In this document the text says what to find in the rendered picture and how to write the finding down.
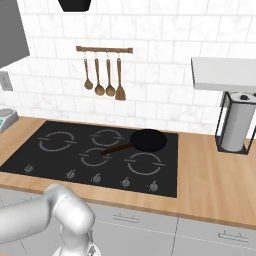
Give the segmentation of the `white paper towel roll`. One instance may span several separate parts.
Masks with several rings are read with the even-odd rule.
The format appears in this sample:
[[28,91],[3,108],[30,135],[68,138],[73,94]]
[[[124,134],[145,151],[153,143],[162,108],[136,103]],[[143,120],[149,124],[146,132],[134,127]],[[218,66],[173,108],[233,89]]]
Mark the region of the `white paper towel roll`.
[[221,147],[229,152],[239,152],[256,110],[256,97],[245,93],[233,93],[229,97],[230,111],[225,116],[227,122]]

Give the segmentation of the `grey kitchen scale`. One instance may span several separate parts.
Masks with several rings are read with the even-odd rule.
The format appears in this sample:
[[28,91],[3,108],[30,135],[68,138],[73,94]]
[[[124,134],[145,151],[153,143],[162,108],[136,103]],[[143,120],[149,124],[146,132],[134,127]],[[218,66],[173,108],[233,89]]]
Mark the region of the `grey kitchen scale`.
[[10,108],[0,109],[0,132],[5,131],[18,119],[19,117],[16,110]]

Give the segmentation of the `black range hood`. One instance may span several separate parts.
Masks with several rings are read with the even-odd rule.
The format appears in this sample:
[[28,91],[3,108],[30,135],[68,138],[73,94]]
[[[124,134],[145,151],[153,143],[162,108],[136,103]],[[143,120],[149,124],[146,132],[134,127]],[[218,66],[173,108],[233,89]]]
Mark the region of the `black range hood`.
[[92,0],[58,0],[64,12],[86,12]]

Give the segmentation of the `black frying pan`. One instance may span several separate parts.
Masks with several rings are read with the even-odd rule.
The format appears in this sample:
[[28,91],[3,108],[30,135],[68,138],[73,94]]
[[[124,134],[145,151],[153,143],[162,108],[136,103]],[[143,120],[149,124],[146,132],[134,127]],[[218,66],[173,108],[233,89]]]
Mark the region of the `black frying pan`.
[[142,129],[135,131],[128,144],[123,144],[101,152],[102,155],[117,152],[120,150],[135,148],[139,151],[151,153],[163,149],[167,144],[166,136],[155,129]]

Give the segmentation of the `black glass hob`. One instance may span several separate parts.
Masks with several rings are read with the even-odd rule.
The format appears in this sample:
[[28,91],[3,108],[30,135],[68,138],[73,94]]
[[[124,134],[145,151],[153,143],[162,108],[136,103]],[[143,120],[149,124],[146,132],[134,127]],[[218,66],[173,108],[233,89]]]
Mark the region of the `black glass hob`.
[[[120,189],[159,196],[177,196],[178,135],[168,133],[167,144],[158,152],[128,148],[102,155],[101,152],[130,141],[132,129],[85,124],[45,122],[13,155],[0,165],[0,171]],[[26,174],[24,168],[34,166]],[[73,179],[66,173],[75,170]],[[92,178],[100,173],[100,183]],[[121,182],[129,178],[130,186]],[[149,190],[155,181],[158,190]]]

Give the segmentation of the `wooden spatula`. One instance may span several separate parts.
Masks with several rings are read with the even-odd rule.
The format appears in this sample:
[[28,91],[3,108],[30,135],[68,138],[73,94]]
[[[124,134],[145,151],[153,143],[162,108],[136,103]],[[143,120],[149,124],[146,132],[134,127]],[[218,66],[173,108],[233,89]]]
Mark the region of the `wooden spatula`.
[[119,101],[126,100],[126,94],[121,84],[121,59],[117,59],[117,74],[118,74],[118,87],[116,89],[115,99]]

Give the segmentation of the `grey wall cabinet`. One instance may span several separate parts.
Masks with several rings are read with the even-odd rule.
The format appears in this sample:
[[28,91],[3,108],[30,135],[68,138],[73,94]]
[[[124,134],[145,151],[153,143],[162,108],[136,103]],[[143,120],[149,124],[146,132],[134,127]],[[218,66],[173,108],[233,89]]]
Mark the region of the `grey wall cabinet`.
[[0,0],[0,69],[29,55],[17,0]]

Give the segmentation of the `wooden utensil rail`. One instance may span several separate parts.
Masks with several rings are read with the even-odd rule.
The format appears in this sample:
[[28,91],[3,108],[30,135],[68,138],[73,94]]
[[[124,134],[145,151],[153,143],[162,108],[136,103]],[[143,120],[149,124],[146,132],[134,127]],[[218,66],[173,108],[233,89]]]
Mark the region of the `wooden utensil rail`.
[[128,53],[133,54],[133,48],[106,48],[106,47],[83,47],[76,46],[77,52],[105,52],[105,53]]

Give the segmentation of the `grey drawer front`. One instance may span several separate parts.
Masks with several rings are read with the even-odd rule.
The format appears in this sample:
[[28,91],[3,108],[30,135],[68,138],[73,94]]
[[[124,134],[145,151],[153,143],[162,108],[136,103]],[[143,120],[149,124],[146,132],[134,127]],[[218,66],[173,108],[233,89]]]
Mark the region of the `grey drawer front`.
[[177,218],[90,203],[102,256],[172,256]]
[[[33,199],[38,199],[39,195],[14,190],[0,190],[0,210],[6,209],[8,206],[16,206],[27,203]],[[27,238],[0,243],[0,255],[7,256],[44,256],[44,241],[40,235],[33,235]]]
[[[249,238],[249,243],[218,237],[228,234]],[[256,231],[180,218],[177,224],[173,256],[256,256]]]

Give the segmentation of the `small wooden spoon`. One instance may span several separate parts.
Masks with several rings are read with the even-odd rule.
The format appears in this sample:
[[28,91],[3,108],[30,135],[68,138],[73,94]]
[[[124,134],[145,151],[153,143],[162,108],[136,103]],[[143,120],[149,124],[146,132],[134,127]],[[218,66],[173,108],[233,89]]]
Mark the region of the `small wooden spoon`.
[[85,66],[85,72],[86,72],[86,80],[84,83],[84,87],[87,90],[91,90],[93,88],[93,83],[91,82],[91,80],[89,79],[89,72],[88,72],[88,63],[87,63],[87,59],[84,59],[84,66]]

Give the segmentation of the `white wall shelf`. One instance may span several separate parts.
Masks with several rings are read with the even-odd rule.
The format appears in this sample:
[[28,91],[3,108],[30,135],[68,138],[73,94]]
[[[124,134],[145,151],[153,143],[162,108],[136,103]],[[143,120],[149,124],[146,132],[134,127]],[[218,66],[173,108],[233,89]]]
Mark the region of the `white wall shelf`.
[[197,90],[256,93],[256,59],[192,57]]

